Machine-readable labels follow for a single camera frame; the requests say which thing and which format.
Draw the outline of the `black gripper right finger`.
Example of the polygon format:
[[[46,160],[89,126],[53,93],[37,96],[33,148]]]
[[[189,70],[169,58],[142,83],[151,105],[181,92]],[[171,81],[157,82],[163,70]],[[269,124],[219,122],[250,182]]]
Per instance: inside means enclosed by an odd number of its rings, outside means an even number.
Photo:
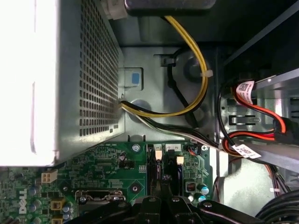
[[[174,196],[171,190],[172,177],[166,176],[166,204],[169,217],[176,224],[264,224],[265,221],[247,215],[211,200],[204,200],[197,207],[181,196]]]

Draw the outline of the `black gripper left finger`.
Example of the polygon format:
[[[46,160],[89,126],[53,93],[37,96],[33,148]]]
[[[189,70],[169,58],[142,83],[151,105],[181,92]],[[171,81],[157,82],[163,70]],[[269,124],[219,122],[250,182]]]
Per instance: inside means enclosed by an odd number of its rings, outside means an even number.
[[[158,224],[162,206],[162,185],[167,176],[157,179],[150,196],[141,198],[134,205],[125,201],[114,201],[102,205],[75,219],[71,224]]]

